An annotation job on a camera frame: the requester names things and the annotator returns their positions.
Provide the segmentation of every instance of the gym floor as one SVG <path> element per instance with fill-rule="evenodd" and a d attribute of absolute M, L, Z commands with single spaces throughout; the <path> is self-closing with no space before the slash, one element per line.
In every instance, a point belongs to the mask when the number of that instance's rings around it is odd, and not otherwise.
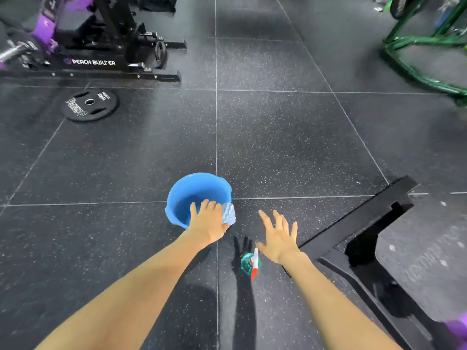
<path fill-rule="evenodd" d="M 281 267 L 262 258 L 253 283 L 238 270 L 249 241 L 264 238 L 259 208 L 298 221 L 303 242 L 404 175 L 420 183 L 415 195 L 467 207 L 467 112 L 381 60 L 395 21 L 374 6 L 179 0 L 173 18 L 137 19 L 187 40 L 188 51 L 169 54 L 181 84 L 3 79 L 0 347 L 31 349 L 174 241 L 182 230 L 164 214 L 169 189 L 210 172 L 230 182 L 237 223 L 190 265 L 143 348 L 322 349 Z M 119 110 L 65 120 L 63 96 L 84 87 L 112 88 Z"/>

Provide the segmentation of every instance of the green gym machine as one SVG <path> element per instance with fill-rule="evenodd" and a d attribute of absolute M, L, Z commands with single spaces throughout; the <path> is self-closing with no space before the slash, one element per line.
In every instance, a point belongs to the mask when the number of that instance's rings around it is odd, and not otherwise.
<path fill-rule="evenodd" d="M 467 107 L 467 88 L 444 83 L 440 80 L 425 76 L 412 65 L 407 64 L 397 53 L 398 50 L 409 45 L 467 46 L 467 38 L 464 36 L 467 29 L 452 29 L 452 25 L 467 8 L 467 0 L 458 0 L 457 5 L 450 10 L 446 19 L 431 37 L 398 36 L 401 29 L 411 17 L 421 10 L 426 1 L 427 0 L 392 0 L 390 5 L 391 14 L 394 18 L 398 19 L 398 22 L 389 35 L 383 40 L 382 55 L 402 76 L 442 93 L 449 94 L 455 99 L 457 105 Z"/>

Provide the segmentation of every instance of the person's left arm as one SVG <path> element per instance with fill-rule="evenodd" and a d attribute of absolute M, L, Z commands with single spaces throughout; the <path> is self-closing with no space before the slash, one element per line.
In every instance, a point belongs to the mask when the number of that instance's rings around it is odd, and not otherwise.
<path fill-rule="evenodd" d="M 73 314 L 36 350 L 139 349 L 190 261 L 228 228 L 222 205 L 191 205 L 190 227 Z"/>

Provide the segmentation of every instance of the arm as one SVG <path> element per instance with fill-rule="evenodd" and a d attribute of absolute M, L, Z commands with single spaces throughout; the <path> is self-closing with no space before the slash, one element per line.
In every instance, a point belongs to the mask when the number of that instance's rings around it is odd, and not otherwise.
<path fill-rule="evenodd" d="M 194 203 L 190 210 L 190 227 L 175 242 L 113 283 L 36 349 L 139 349 L 190 261 L 228 228 L 215 201 L 205 200 L 199 214 Z"/>
<path fill-rule="evenodd" d="M 258 243 L 258 249 L 290 273 L 329 350 L 401 350 L 300 252 L 296 222 L 289 234 L 287 220 L 277 211 L 275 228 L 263 211 L 259 213 L 266 228 L 266 244 Z"/>

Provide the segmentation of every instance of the forearm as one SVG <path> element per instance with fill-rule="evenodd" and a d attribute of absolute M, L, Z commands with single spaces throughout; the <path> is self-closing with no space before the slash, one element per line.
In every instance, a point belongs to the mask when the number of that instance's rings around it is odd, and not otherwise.
<path fill-rule="evenodd" d="M 139 349 L 198 251 L 181 235 L 68 318 L 37 349 Z"/>
<path fill-rule="evenodd" d="M 310 261 L 305 253 L 281 263 L 304 295 L 329 350 L 401 350 Z"/>

